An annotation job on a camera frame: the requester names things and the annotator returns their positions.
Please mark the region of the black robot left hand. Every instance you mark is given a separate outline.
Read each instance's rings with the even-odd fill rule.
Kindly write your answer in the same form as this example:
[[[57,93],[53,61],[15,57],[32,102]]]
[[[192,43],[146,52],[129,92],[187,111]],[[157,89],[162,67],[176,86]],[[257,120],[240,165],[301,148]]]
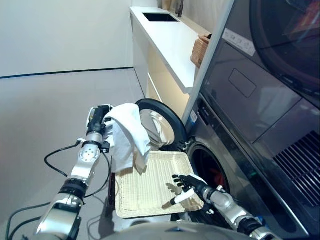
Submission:
[[[110,104],[98,105],[90,109],[87,118],[87,132],[104,135],[106,132],[105,117],[114,107]]]

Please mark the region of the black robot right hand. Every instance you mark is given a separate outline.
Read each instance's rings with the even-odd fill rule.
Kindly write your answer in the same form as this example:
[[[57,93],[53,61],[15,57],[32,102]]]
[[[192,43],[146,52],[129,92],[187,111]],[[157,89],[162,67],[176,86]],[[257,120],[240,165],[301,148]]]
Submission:
[[[177,186],[182,188],[182,192],[170,200],[172,206],[191,198],[193,195],[201,198],[205,188],[208,186],[202,178],[193,173],[188,175],[174,174],[172,178],[177,183]]]

